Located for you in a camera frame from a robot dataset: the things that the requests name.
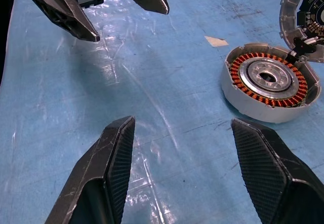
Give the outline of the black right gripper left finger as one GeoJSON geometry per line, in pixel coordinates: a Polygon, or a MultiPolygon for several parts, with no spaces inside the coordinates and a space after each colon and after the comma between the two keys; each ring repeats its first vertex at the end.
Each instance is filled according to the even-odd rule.
{"type": "Polygon", "coordinates": [[[107,125],[77,161],[46,223],[121,223],[132,163],[135,117],[107,125]]]}

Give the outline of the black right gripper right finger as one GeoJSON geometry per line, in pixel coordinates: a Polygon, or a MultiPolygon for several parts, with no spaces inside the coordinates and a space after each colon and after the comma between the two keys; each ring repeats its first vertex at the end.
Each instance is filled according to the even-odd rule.
{"type": "Polygon", "coordinates": [[[271,128],[234,118],[246,189],[261,223],[323,223],[323,183],[271,128]]]}

